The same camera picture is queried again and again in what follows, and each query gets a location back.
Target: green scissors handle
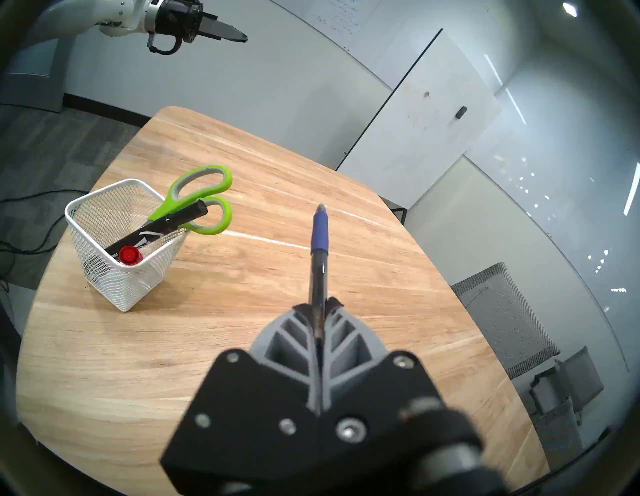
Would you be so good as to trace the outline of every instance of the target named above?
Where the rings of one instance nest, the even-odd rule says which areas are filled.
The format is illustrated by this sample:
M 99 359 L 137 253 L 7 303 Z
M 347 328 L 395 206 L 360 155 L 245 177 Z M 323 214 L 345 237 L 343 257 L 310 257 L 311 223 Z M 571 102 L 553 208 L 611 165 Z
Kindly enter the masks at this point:
M 180 191 L 184 186 L 189 184 L 191 181 L 208 174 L 222 174 L 222 181 L 218 184 L 214 184 L 213 186 L 201 188 L 198 191 L 194 191 L 193 193 L 180 198 Z M 173 182 L 169 187 L 169 192 L 167 193 L 163 204 L 148 217 L 148 220 L 159 219 L 167 214 L 183 209 L 197 200 L 202 200 L 206 206 L 218 205 L 222 208 L 222 219 L 220 219 L 220 222 L 213 226 L 201 226 L 191 221 L 186 224 L 182 224 L 180 227 L 197 232 L 198 234 L 219 234 L 229 227 L 229 224 L 231 224 L 231 206 L 226 200 L 212 195 L 228 190 L 231 188 L 232 182 L 233 178 L 231 173 L 225 167 L 222 167 L 222 165 L 205 165 L 203 167 L 190 170 Z

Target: wooden table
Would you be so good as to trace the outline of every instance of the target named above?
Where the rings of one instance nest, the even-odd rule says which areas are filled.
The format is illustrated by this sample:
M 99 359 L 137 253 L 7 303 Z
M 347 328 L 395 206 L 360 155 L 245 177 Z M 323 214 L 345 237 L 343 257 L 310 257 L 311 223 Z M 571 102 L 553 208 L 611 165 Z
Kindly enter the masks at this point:
M 227 124 L 165 108 L 95 188 L 137 177 L 165 193 L 180 174 L 211 163 L 234 176 L 223 193 L 233 208 L 230 228 L 190 234 L 164 282 L 128 313 L 87 284 L 68 231 L 63 236 L 18 364 L 19 418 L 36 439 L 118 491 L 175 495 L 158 464 L 163 448 L 217 355 L 248 349 L 267 323 L 306 301 L 312 216 L 322 202 L 330 294 L 387 349 L 420 357 L 445 401 L 472 416 L 486 441 L 484 459 L 512 487 L 548 471 L 484 337 L 409 233 L 361 184 Z

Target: gray mesh chair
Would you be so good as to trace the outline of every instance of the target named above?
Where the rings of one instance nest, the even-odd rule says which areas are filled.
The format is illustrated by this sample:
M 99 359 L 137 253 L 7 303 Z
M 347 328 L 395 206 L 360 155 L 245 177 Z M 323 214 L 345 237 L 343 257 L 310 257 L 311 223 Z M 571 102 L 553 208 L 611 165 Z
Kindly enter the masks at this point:
M 536 375 L 531 383 L 531 396 L 540 413 L 545 413 L 569 397 L 573 410 L 580 416 L 582 409 L 604 390 L 596 366 L 585 346 L 564 362 Z
M 578 433 L 578 424 L 573 414 L 571 398 L 565 399 L 553 410 L 534 422 L 542 449 L 550 470 L 568 463 L 584 449 Z
M 560 353 L 499 263 L 451 286 L 513 379 Z

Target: white mesh basket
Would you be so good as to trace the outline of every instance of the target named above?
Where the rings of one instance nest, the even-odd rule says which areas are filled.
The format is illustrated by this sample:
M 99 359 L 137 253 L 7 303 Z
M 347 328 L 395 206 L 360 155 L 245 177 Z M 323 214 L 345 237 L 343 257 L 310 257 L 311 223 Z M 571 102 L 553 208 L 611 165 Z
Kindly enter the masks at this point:
M 189 231 L 178 229 L 140 248 L 143 260 L 126 266 L 104 248 L 136 230 L 164 198 L 138 179 L 125 179 L 81 196 L 65 208 L 87 281 L 126 312 L 163 278 Z

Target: blue pen cap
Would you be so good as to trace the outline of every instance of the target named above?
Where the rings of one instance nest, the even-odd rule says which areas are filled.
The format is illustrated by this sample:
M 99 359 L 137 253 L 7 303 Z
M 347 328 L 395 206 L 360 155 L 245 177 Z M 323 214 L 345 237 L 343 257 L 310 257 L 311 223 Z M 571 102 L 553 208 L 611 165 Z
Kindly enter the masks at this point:
M 324 250 L 329 253 L 329 217 L 323 204 L 318 205 L 314 214 L 314 228 L 311 231 L 311 253 Z

